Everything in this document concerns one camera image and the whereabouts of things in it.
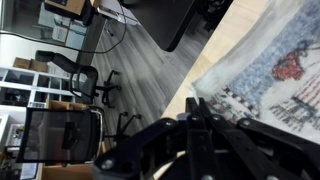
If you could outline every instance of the gray laminate floor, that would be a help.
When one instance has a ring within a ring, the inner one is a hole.
[[[111,31],[114,37],[102,32],[97,51],[107,50],[117,43],[123,29],[124,25],[113,22]],[[121,92],[115,90],[111,93],[116,108],[105,108],[111,132],[115,133],[118,115],[123,111],[143,116],[129,126],[128,134],[158,120],[209,37],[210,34],[203,30],[184,35],[176,50],[168,53],[162,51],[141,26],[128,25],[120,45],[107,54],[96,54],[92,65],[100,73],[100,85],[111,70],[121,72],[120,76],[113,78],[115,84],[122,86]],[[102,106],[100,98],[96,103]]]

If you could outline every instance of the storage cabinet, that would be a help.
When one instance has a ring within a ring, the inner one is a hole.
[[[69,78],[13,67],[0,67],[0,105],[34,106],[46,100],[75,102]]]

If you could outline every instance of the black cable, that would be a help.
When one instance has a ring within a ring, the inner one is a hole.
[[[123,14],[123,19],[124,19],[124,31],[123,31],[123,35],[120,39],[119,42],[117,42],[115,45],[113,45],[110,49],[106,50],[106,51],[100,51],[100,52],[96,52],[96,51],[85,51],[85,50],[80,50],[80,49],[76,49],[76,48],[72,48],[72,47],[68,47],[68,46],[63,46],[63,45],[59,45],[59,44],[53,44],[53,43],[49,43],[49,42],[45,42],[45,41],[41,41],[41,40],[37,40],[37,39],[33,39],[33,38],[29,38],[29,37],[26,37],[26,36],[22,36],[22,35],[19,35],[19,34],[15,34],[15,33],[10,33],[10,32],[1,32],[0,31],[0,35],[11,35],[11,36],[16,36],[16,37],[19,37],[19,38],[22,38],[22,39],[26,39],[26,40],[29,40],[29,41],[33,41],[33,42],[37,42],[37,43],[42,43],[42,44],[48,44],[48,45],[53,45],[53,46],[58,46],[58,47],[62,47],[62,48],[66,48],[66,49],[71,49],[71,50],[74,50],[74,51],[78,51],[78,52],[82,52],[82,53],[89,53],[89,54],[105,54],[105,53],[108,53],[110,52],[111,50],[113,50],[117,45],[119,45],[124,37],[125,37],[125,34],[127,32],[127,19],[126,19],[126,16],[124,14],[124,11],[123,11],[123,7],[121,6],[120,2],[119,2],[119,5],[120,5],[120,8],[121,8],[121,11],[122,11],[122,14]]]

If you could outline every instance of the black desk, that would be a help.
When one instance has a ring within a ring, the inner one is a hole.
[[[196,0],[139,0],[129,10],[165,51],[173,51],[197,10]]]

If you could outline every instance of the patterned cloth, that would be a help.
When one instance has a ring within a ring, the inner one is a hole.
[[[320,143],[319,1],[270,1],[248,35],[193,87],[228,120],[251,117]]]

